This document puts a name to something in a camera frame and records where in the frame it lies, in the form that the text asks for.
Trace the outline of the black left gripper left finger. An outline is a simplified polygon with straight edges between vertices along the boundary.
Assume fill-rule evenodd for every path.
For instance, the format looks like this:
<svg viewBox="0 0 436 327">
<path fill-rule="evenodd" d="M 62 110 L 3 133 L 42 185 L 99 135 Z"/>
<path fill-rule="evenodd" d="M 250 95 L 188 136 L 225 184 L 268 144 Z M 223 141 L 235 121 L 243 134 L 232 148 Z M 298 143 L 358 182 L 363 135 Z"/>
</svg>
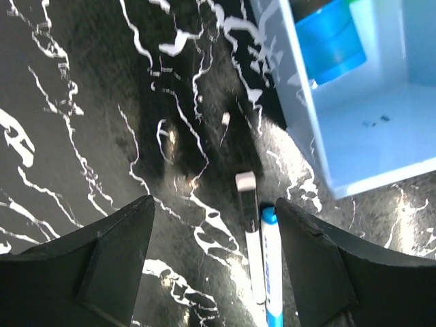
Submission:
<svg viewBox="0 0 436 327">
<path fill-rule="evenodd" d="M 142 196 L 61 238 L 1 256 L 2 326 L 129 326 L 155 203 Z"/>
</svg>

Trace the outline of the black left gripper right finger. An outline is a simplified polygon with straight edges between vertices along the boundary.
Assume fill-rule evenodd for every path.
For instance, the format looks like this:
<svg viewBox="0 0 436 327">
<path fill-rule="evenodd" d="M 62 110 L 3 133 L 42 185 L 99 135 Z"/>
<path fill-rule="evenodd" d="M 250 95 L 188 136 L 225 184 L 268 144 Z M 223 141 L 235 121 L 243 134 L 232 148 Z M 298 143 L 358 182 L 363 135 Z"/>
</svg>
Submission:
<svg viewBox="0 0 436 327">
<path fill-rule="evenodd" d="M 435 261 L 275 204 L 301 326 L 434 326 Z"/>
</svg>

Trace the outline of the black capped white marker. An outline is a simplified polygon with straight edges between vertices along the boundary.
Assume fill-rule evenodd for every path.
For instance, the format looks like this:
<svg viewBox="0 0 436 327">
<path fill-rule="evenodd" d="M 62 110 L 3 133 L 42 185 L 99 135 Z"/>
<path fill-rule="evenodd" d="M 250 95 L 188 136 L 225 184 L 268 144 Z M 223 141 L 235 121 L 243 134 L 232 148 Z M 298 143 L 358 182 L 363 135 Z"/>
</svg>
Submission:
<svg viewBox="0 0 436 327">
<path fill-rule="evenodd" d="M 260 240 L 260 218 L 258 210 L 257 183 L 252 171 L 235 176 L 240 216 L 245 229 L 251 289 L 255 303 L 261 305 L 266 300 L 262 246 Z"/>
</svg>

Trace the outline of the blue capped black highlighter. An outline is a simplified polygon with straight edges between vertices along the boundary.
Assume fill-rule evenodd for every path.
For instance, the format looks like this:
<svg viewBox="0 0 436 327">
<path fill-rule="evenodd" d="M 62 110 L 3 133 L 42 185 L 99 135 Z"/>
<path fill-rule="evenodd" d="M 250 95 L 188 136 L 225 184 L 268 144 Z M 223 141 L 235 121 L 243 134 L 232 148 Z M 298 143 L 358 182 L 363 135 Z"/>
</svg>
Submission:
<svg viewBox="0 0 436 327">
<path fill-rule="evenodd" d="M 325 84 L 365 63 L 367 57 L 344 0 L 291 1 L 307 75 Z"/>
</svg>

